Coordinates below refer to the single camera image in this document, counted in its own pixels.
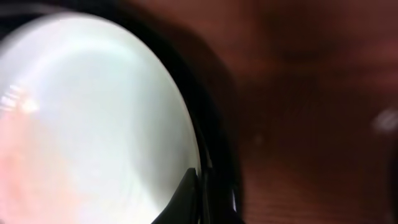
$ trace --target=glossy white surface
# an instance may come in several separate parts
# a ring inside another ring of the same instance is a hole
[[[13,33],[1,46],[0,92],[7,224],[150,223],[186,169],[199,169],[168,71],[104,19],[59,14]]]

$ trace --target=dark object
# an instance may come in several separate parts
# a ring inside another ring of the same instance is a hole
[[[113,21],[140,38],[164,64],[180,90],[197,135],[201,176],[187,170],[166,209],[154,224],[243,223],[237,165],[220,117],[207,92],[197,82],[179,54],[154,31],[113,2],[0,1],[0,38],[32,19],[61,11],[80,11]]]

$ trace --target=reddish-brown wooden surface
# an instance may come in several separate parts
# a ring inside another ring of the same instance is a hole
[[[129,0],[208,87],[235,140],[244,219],[392,223],[398,2]]]

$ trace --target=white plate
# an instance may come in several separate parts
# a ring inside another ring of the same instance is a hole
[[[137,37],[99,17],[36,20],[0,48],[0,219],[150,223],[189,167],[187,108]]]

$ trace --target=black object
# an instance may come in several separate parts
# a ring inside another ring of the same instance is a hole
[[[113,21],[140,38],[171,74],[189,110],[201,159],[201,176],[187,170],[166,209],[153,224],[238,224],[241,194],[238,167],[220,115],[204,88],[174,49],[115,2],[0,0],[0,38],[23,24],[62,11],[78,11]]]

